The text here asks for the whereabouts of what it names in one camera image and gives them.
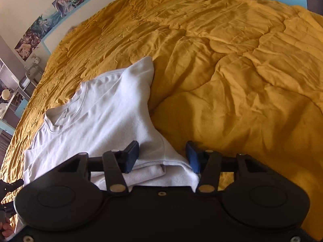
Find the person's left hand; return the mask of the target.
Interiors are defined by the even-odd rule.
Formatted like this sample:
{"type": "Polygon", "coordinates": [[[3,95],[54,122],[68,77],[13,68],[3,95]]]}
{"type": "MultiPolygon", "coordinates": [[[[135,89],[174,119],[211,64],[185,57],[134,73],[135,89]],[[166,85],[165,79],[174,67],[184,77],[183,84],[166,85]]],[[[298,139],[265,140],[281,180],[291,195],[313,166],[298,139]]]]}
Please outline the person's left hand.
{"type": "Polygon", "coordinates": [[[14,228],[10,224],[10,219],[6,219],[5,222],[0,222],[1,236],[7,238],[14,234],[14,228]]]}

